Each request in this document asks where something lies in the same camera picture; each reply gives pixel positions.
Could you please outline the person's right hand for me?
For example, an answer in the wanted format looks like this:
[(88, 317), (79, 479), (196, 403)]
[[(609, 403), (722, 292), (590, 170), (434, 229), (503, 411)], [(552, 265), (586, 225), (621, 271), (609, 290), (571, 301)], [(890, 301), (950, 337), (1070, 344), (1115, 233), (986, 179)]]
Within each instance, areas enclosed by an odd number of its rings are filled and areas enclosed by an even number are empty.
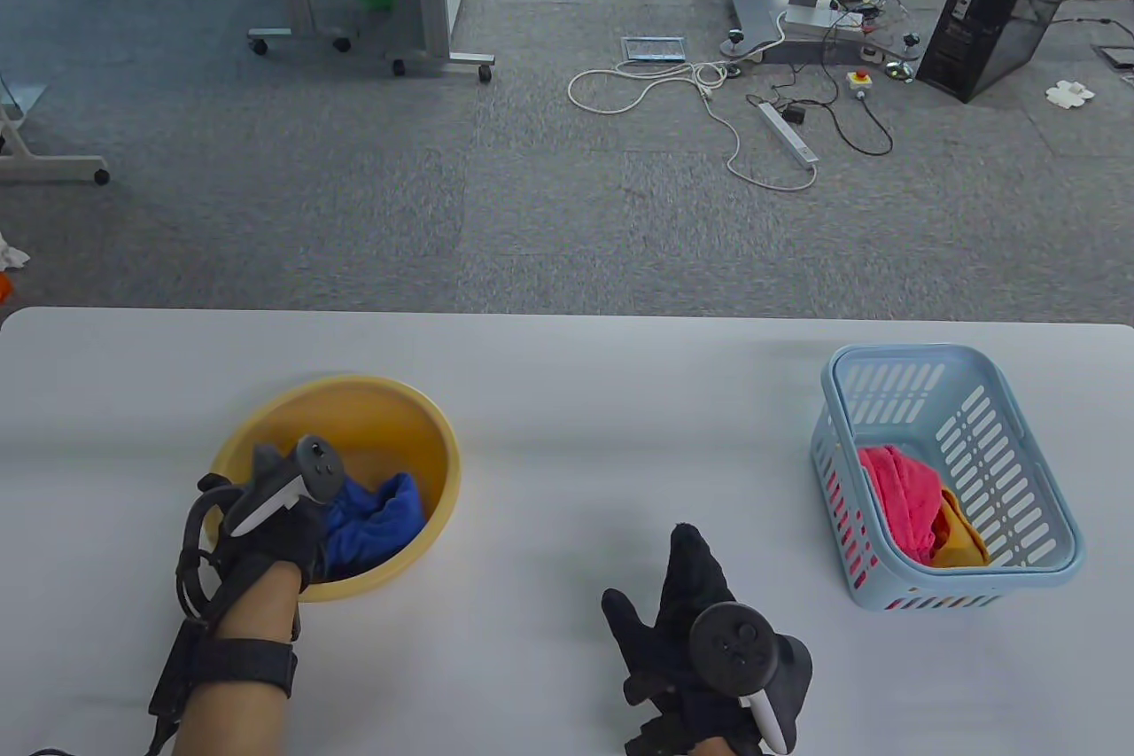
[(601, 610), (628, 670), (626, 700), (636, 705), (648, 699), (660, 712), (631, 753), (665, 747), (672, 753), (761, 755), (761, 734), (750, 711), (710, 687), (689, 656), (697, 617), (713, 604), (733, 601), (721, 564), (691, 524), (678, 524), (670, 533), (655, 623), (645, 623), (623, 591), (603, 591)]

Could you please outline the person's left hand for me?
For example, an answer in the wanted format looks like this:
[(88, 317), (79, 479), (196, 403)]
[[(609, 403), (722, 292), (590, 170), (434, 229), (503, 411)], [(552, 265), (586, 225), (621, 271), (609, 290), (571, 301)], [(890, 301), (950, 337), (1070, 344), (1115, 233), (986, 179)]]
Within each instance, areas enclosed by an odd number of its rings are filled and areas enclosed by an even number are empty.
[(175, 579), (183, 613), (218, 619), (276, 563), (297, 566), (307, 588), (322, 568), (327, 512), (345, 481), (340, 457), (313, 435), (288, 455), (255, 445), (246, 484), (220, 473), (198, 479)]

